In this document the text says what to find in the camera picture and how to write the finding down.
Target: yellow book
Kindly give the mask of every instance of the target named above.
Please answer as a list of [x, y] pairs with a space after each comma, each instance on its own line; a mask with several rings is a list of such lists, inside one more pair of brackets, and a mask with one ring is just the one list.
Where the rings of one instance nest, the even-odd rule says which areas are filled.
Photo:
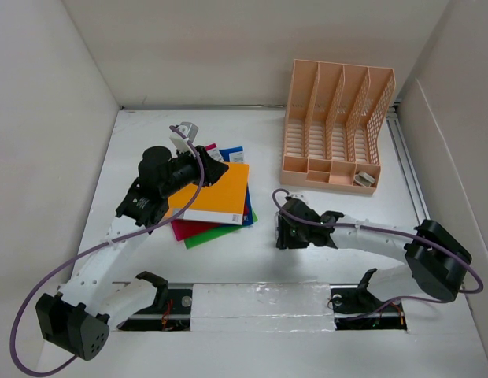
[[[203, 187], [190, 208], [178, 219], [223, 224], [242, 224], [250, 167], [243, 163], [224, 163], [228, 170], [217, 183]], [[190, 184], [168, 199], [167, 217], [182, 209], [193, 197], [197, 185]]]

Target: desk organizer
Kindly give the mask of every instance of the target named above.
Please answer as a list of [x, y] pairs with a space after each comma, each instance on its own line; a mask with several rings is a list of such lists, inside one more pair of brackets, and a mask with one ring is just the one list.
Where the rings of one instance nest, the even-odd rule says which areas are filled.
[[[381, 169], [377, 137], [394, 85], [393, 69], [295, 60], [281, 183], [372, 194]], [[375, 182], [356, 184], [359, 172]]]

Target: wall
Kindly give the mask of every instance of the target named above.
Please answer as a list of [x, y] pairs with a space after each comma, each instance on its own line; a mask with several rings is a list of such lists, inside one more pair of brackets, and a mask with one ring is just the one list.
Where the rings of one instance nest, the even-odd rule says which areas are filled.
[[398, 115], [431, 216], [485, 281], [469, 301], [488, 355], [488, 0], [452, 1], [433, 38]]
[[[0, 377], [15, 313], [74, 255], [118, 106], [60, 0], [0, 0]], [[20, 356], [36, 367], [34, 311]]]
[[393, 67], [397, 90], [448, 0], [64, 0], [116, 100], [285, 104], [295, 58]]

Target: green book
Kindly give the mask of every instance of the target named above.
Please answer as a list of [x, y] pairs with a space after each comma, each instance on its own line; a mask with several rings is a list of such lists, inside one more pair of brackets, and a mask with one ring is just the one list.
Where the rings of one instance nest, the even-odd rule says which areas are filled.
[[[253, 212], [253, 222], [256, 223], [258, 221], [258, 217], [255, 214], [254, 210]], [[249, 227], [249, 226], [223, 226], [223, 227], [216, 227], [213, 228], [212, 230], [208, 230], [206, 232], [203, 232], [201, 234], [192, 236], [191, 238], [185, 239], [184, 240], [184, 245], [187, 247], [189, 250], [190, 248], [193, 248], [194, 246], [200, 246], [203, 243], [210, 242], [211, 240], [214, 240], [216, 238], [219, 238], [220, 236], [229, 234], [233, 231], [239, 230], [240, 228], [243, 227]]]

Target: white table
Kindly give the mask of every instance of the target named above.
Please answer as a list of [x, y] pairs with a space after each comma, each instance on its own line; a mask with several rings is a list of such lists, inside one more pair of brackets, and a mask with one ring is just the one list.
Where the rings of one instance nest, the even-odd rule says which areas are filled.
[[[138, 272], [148, 270], [171, 283], [309, 286], [316, 285], [314, 282], [356, 283], [368, 269], [397, 264], [355, 250], [274, 247], [276, 209], [271, 193], [280, 186], [283, 146], [280, 109], [121, 111], [80, 250], [93, 246], [106, 233], [115, 208], [137, 176], [142, 152], [153, 145], [173, 150], [168, 141], [168, 126], [184, 120], [200, 127], [197, 144], [244, 147], [246, 162], [250, 164], [251, 202], [258, 222], [190, 250], [175, 241], [170, 226], [161, 228], [141, 246], [116, 281], [129, 281]], [[383, 172], [373, 196], [288, 189], [305, 195], [318, 213], [332, 209], [383, 224], [417, 225], [386, 123], [379, 136], [379, 152]], [[197, 292], [204, 288], [195, 288], [194, 311]], [[463, 295], [443, 306], [405, 302], [407, 332], [334, 332], [333, 314], [320, 308], [316, 311], [322, 317], [315, 321], [324, 319], [322, 328], [309, 325], [297, 329], [299, 332], [289, 332], [294, 329], [289, 325], [267, 329], [261, 322], [258, 326], [257, 317], [272, 319], [268, 317], [273, 313], [270, 308], [257, 306], [254, 315], [249, 311], [240, 317], [239, 304], [253, 299], [235, 295], [235, 285], [217, 288], [219, 294], [205, 296], [206, 301], [213, 301], [205, 304], [212, 303], [217, 308], [225, 302], [235, 308], [231, 316], [226, 313], [226, 319], [206, 306], [204, 314], [211, 322], [195, 327], [192, 332], [112, 332], [104, 350], [93, 361], [77, 361], [60, 376], [488, 376], [486, 356]], [[304, 298], [292, 295], [288, 300], [290, 304], [298, 303], [293, 306], [298, 312], [295, 315], [309, 312], [300, 306], [305, 306]], [[229, 324], [229, 318], [239, 319], [240, 323]], [[248, 325], [239, 328], [239, 324]], [[45, 343], [38, 368], [47, 370], [66, 356], [64, 351]]]

